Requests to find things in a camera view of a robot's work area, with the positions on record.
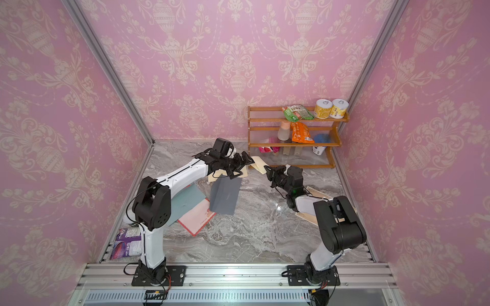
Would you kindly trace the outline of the grey envelope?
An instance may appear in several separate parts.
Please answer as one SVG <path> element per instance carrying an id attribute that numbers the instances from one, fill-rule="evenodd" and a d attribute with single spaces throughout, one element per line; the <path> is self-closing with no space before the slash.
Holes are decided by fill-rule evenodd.
<path id="1" fill-rule="evenodd" d="M 234 215 L 242 184 L 242 178 L 220 177 L 211 188 L 210 211 L 217 214 Z"/>

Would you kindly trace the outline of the cream letter paper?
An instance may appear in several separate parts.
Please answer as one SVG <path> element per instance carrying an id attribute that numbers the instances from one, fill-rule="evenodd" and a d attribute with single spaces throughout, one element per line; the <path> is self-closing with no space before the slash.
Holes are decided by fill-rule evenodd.
<path id="1" fill-rule="evenodd" d="M 265 166 L 267 166 L 267 163 L 265 163 L 264 160 L 259 156 L 252 156 L 251 158 L 253 160 L 251 166 L 261 174 L 266 174 L 267 171 L 265 169 Z"/>

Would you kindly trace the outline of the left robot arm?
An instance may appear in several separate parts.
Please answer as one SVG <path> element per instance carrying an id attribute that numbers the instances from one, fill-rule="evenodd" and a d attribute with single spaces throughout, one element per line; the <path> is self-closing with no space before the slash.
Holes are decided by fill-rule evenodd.
<path id="1" fill-rule="evenodd" d="M 234 179 L 254 160 L 247 152 L 237 153 L 232 142 L 217 138 L 213 147 L 195 154 L 181 168 L 158 178 L 142 179 L 132 205 L 133 217 L 142 237 L 142 254 L 138 268 L 161 282 L 166 276 L 166 256 L 163 250 L 163 227 L 172 214 L 172 198 L 185 187 L 218 170 Z"/>

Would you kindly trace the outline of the cream yellow envelope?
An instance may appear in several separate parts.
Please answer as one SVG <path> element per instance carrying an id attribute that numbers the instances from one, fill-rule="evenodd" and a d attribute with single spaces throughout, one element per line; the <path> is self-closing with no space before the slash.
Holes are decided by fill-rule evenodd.
<path id="1" fill-rule="evenodd" d="M 236 177 L 238 177 L 238 178 L 245 178 L 245 177 L 247 177 L 248 176 L 248 167 L 245 166 L 241 170 L 235 171 L 233 173 L 233 175 L 236 176 Z M 227 176 L 228 176 L 228 174 L 227 174 L 227 172 L 225 170 L 217 170 L 217 171 L 215 171 L 215 172 L 213 172 L 213 173 L 211 173 L 211 174 L 209 174 L 207 176 L 207 181 L 209 183 L 212 183 L 212 182 L 217 181 L 219 178 L 224 178 L 224 177 L 227 177 Z"/>

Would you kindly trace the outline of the tan bordered certificate paper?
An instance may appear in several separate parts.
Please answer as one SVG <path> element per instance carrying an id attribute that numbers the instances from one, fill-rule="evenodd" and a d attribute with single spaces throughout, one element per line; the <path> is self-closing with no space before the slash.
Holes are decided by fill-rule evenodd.
<path id="1" fill-rule="evenodd" d="M 296 200 L 295 212 L 316 218 L 318 226 L 337 227 L 338 225 L 353 224 L 359 221 L 356 210 L 346 196 L 327 197 L 306 190 L 306 195 Z"/>

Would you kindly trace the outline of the teal green envelope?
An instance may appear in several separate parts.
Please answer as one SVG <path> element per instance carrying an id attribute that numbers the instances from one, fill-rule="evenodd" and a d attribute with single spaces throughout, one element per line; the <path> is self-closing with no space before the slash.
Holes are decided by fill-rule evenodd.
<path id="1" fill-rule="evenodd" d="M 170 226 L 175 223 L 205 199 L 205 194 L 195 184 L 185 187 L 172 198 L 171 215 L 165 225 Z"/>

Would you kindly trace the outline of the magenta pink item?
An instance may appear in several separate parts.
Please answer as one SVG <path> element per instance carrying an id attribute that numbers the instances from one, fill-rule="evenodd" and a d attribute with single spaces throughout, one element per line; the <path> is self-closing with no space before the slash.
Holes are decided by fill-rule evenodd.
<path id="1" fill-rule="evenodd" d="M 277 138 L 269 138 L 267 142 L 270 142 L 272 144 L 277 144 L 280 143 L 280 141 Z M 263 154 L 265 153 L 272 153 L 273 155 L 277 155 L 280 152 L 280 147 L 274 147 L 274 146 L 261 146 L 259 147 L 259 151 Z"/>

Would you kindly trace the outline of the wooden three-tier shelf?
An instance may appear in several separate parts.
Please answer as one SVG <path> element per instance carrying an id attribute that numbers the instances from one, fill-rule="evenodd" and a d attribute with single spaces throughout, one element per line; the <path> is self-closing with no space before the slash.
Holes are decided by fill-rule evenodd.
<path id="1" fill-rule="evenodd" d="M 301 122 L 309 130 L 311 137 L 317 134 L 328 133 L 331 138 L 330 144 L 322 144 L 326 147 L 321 156 L 312 152 L 316 144 L 298 144 L 291 139 L 277 144 L 267 142 L 269 138 L 278 138 L 278 130 L 281 122 L 286 121 L 282 107 L 248 107 L 247 109 L 247 131 L 248 131 L 248 154 L 260 156 L 265 163 L 272 167 L 290 164 L 300 168 L 335 168 L 334 149 L 342 146 L 339 136 L 339 127 L 350 120 L 350 114 L 346 113 L 342 119 L 318 119 Z M 261 153 L 261 146 L 280 147 L 277 155 L 272 153 Z"/>

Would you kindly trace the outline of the orange snack bag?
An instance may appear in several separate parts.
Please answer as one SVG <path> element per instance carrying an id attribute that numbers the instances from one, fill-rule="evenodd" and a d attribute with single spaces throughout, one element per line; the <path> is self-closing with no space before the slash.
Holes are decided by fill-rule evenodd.
<path id="1" fill-rule="evenodd" d="M 314 144 L 309 128 L 302 122 L 292 122 L 292 141 L 298 144 Z"/>

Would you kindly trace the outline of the white cup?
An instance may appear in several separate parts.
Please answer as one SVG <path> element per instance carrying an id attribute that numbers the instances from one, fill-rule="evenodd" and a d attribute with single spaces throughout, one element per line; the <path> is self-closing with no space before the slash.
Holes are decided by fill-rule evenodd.
<path id="1" fill-rule="evenodd" d="M 323 146 L 315 146 L 312 148 L 312 152 L 317 156 L 321 156 L 325 152 L 326 147 Z"/>

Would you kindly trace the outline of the green snack packet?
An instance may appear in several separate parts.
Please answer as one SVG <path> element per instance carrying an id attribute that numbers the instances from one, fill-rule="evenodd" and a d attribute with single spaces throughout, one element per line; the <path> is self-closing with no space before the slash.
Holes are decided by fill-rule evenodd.
<path id="1" fill-rule="evenodd" d="M 299 122 L 301 120 L 311 121 L 315 116 L 303 105 L 292 105 L 282 108 L 287 121 Z"/>

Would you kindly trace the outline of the red bordered pink card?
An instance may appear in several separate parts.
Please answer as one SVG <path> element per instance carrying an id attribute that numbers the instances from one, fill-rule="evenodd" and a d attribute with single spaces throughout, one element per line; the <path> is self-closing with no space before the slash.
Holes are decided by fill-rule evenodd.
<path id="1" fill-rule="evenodd" d="M 177 222 L 195 237 L 215 215 L 215 212 L 210 211 L 210 201 L 205 198 Z"/>

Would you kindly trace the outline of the yellow can left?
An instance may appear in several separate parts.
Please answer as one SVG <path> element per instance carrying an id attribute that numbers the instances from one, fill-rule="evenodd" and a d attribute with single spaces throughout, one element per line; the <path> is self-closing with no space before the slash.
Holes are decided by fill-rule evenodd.
<path id="1" fill-rule="evenodd" d="M 328 99 L 318 99 L 315 104 L 314 115 L 318 119 L 326 119 L 330 116 L 333 102 Z"/>

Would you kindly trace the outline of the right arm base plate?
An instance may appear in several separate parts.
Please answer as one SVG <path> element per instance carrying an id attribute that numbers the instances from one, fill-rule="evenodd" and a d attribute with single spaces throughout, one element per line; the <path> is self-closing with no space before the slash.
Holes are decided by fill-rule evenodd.
<path id="1" fill-rule="evenodd" d="M 288 265 L 281 273 L 290 286 L 339 286 L 341 284 L 336 266 L 324 271 L 316 271 L 312 265 Z"/>

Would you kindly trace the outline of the aluminium front rail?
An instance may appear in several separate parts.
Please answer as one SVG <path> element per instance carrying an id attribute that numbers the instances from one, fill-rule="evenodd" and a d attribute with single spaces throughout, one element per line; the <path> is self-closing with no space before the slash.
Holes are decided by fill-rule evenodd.
<path id="1" fill-rule="evenodd" d="M 300 264 L 177 263 L 157 284 L 135 265 L 89 264 L 69 305 L 403 305 L 385 263 L 338 263 L 328 280 Z"/>

